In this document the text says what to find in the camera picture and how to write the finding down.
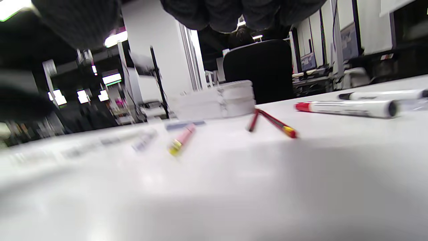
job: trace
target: chair backrest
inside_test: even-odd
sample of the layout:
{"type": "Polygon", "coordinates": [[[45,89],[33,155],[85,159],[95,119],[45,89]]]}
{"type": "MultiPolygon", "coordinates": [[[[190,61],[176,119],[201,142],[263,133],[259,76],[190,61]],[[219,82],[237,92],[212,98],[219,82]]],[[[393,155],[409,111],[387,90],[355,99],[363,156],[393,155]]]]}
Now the chair backrest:
{"type": "Polygon", "coordinates": [[[235,48],[223,61],[226,82],[251,80],[257,104],[295,98],[290,45],[280,39],[235,48]]]}

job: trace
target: white table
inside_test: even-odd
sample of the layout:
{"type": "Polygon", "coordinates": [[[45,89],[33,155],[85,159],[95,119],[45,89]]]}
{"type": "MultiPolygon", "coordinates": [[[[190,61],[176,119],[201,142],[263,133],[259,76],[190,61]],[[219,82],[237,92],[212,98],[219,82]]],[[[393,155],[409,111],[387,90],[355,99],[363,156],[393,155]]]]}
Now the white table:
{"type": "MultiPolygon", "coordinates": [[[[428,78],[360,89],[411,88],[428,88],[428,78]]],[[[1,240],[427,240],[428,111],[383,120],[293,109],[296,101],[339,93],[260,106],[294,127],[296,140],[263,118],[248,133],[251,116],[244,116],[198,127],[178,158],[166,146],[179,132],[167,133],[162,124],[4,152],[6,158],[98,136],[159,133],[142,153],[120,144],[62,160],[43,174],[21,172],[19,181],[0,189],[1,240]]]]}

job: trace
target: red pencil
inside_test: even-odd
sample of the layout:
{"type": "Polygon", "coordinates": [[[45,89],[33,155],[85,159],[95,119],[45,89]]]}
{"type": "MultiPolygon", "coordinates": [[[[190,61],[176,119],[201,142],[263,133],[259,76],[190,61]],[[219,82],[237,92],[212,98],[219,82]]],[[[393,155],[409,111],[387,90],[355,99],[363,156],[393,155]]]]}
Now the red pencil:
{"type": "Polygon", "coordinates": [[[250,126],[248,127],[248,131],[249,131],[249,132],[253,132],[253,131],[254,131],[254,128],[255,128],[255,126],[256,126],[256,122],[257,122],[257,118],[259,117],[259,113],[260,113],[260,110],[259,110],[259,109],[256,109],[256,110],[254,111],[254,117],[253,117],[253,119],[251,120],[251,124],[250,124],[250,126]]]}
{"type": "Polygon", "coordinates": [[[270,114],[266,113],[263,110],[259,110],[259,112],[266,118],[268,119],[274,126],[278,127],[279,129],[281,129],[286,135],[288,135],[291,138],[297,138],[297,132],[289,127],[288,125],[284,124],[283,122],[281,122],[280,120],[276,119],[275,117],[271,116],[270,114]]]}

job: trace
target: pink highlighter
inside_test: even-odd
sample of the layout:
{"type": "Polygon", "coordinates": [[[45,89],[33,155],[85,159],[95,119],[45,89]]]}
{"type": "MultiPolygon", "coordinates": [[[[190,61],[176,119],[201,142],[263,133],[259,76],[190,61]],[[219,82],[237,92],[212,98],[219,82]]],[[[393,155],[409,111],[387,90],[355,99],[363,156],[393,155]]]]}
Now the pink highlighter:
{"type": "Polygon", "coordinates": [[[172,141],[172,144],[169,148],[169,153],[171,153],[173,156],[176,156],[195,132],[195,127],[196,126],[193,123],[187,125],[184,128],[184,131],[172,141]]]}

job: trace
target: stack of white containers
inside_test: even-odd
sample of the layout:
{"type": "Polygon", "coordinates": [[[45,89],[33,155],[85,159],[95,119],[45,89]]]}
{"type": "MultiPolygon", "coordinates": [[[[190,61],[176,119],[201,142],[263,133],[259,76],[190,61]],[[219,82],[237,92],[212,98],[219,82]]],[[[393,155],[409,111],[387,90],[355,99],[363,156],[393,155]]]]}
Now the stack of white containers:
{"type": "Polygon", "coordinates": [[[206,120],[250,114],[254,112],[255,103],[249,80],[221,84],[169,101],[180,120],[206,120]]]}

